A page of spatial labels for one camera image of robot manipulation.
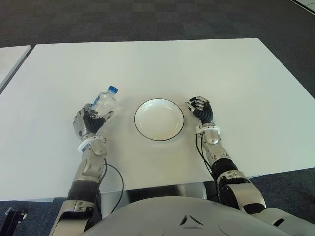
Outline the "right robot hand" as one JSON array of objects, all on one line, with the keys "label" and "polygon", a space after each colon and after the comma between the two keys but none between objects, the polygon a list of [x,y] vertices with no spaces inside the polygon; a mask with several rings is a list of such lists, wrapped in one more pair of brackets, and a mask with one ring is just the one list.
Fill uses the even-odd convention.
[{"label": "right robot hand", "polygon": [[213,123],[213,111],[208,99],[196,96],[185,102],[185,106],[202,124]]}]

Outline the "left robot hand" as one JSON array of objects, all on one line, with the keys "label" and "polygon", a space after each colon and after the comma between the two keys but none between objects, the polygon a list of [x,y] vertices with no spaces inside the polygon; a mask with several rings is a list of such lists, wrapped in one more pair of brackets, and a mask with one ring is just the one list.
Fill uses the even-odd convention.
[{"label": "left robot hand", "polygon": [[82,140],[84,136],[96,134],[114,114],[114,111],[109,111],[101,118],[93,118],[89,113],[90,106],[90,103],[85,104],[74,116],[73,127],[80,140]]}]

